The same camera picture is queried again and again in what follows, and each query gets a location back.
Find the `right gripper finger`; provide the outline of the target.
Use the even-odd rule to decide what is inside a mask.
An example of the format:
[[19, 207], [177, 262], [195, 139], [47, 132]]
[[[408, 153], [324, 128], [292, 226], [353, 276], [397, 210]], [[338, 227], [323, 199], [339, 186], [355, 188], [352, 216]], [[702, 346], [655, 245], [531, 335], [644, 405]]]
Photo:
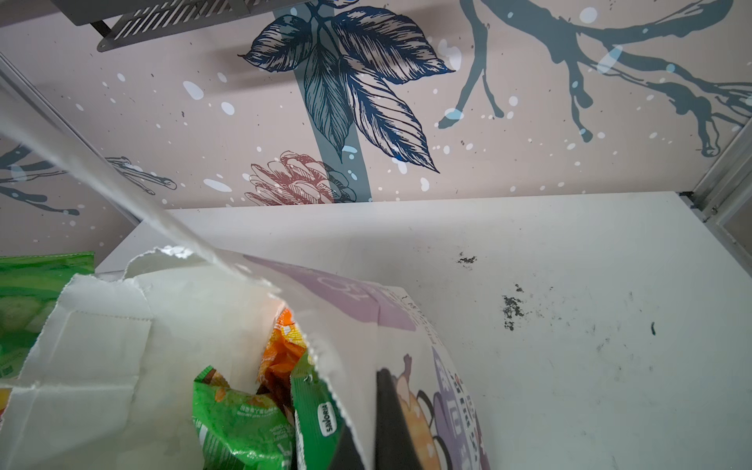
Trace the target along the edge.
[[[374, 469], [422, 469], [403, 416], [397, 388], [386, 369], [377, 372]], [[344, 427], [329, 469], [363, 469], [352, 432]]]

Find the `orange snack pack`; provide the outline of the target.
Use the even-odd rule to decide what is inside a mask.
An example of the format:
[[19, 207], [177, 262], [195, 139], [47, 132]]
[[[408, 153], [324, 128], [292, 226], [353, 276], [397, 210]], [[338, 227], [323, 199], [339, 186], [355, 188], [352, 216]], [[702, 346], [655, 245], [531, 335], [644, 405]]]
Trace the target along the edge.
[[280, 407], [292, 406], [291, 374], [306, 351], [303, 334], [290, 309], [284, 307], [275, 319], [258, 370], [260, 392], [271, 393]]

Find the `small green snack pack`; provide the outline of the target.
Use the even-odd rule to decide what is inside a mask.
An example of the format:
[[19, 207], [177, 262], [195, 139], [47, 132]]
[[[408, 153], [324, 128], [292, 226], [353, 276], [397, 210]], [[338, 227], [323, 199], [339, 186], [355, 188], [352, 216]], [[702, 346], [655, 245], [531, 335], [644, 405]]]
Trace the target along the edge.
[[353, 438], [313, 360], [289, 379], [291, 403], [232, 389], [213, 367], [193, 382], [193, 423], [206, 469], [360, 469]]

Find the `printed white paper bag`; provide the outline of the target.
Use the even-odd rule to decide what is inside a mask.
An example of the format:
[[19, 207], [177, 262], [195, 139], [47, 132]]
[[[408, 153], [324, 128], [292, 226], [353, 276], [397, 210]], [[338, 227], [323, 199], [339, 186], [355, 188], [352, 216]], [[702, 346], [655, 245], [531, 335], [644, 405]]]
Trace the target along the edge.
[[170, 239], [117, 280], [77, 275], [63, 289], [2, 416], [3, 468], [206, 469], [193, 382], [211, 366], [232, 389], [265, 394], [262, 353], [284, 307], [363, 469], [374, 469], [376, 375], [384, 368], [422, 469], [489, 467], [475, 403], [406, 291], [219, 250], [9, 96], [1, 99], [1, 133]]

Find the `large green chip bag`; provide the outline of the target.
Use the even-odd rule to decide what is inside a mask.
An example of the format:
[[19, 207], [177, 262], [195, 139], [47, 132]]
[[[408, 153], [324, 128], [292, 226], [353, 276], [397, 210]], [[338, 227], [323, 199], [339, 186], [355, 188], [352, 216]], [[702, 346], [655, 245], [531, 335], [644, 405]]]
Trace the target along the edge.
[[25, 359], [76, 274], [95, 270], [95, 254], [1, 259], [1, 376], [20, 374]]

